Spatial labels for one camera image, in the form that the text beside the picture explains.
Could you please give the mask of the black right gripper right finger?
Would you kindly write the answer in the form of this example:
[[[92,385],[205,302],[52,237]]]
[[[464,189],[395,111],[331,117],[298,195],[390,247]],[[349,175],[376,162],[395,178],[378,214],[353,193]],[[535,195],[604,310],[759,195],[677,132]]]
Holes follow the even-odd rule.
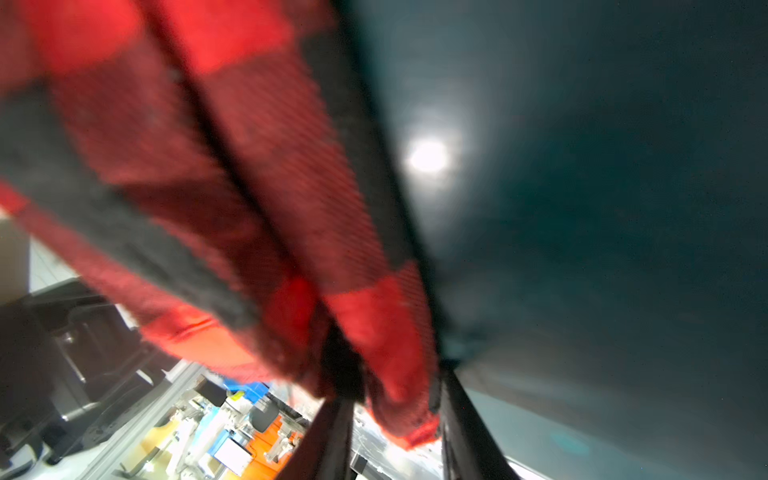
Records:
[[[443,478],[520,480],[453,370],[441,370],[440,433]]]

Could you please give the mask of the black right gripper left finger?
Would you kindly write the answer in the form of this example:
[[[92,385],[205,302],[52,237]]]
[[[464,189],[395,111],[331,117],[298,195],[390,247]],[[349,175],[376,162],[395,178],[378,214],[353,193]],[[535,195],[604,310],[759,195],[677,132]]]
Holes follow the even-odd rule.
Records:
[[[354,406],[345,398],[326,400],[276,480],[350,479]]]

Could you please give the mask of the red black plaid shirt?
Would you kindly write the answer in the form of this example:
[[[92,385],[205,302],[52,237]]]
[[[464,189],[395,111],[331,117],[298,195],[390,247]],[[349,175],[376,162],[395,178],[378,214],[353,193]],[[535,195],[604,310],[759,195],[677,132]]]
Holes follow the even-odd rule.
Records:
[[[333,2],[3,2],[1,208],[161,349],[435,438],[430,309]]]

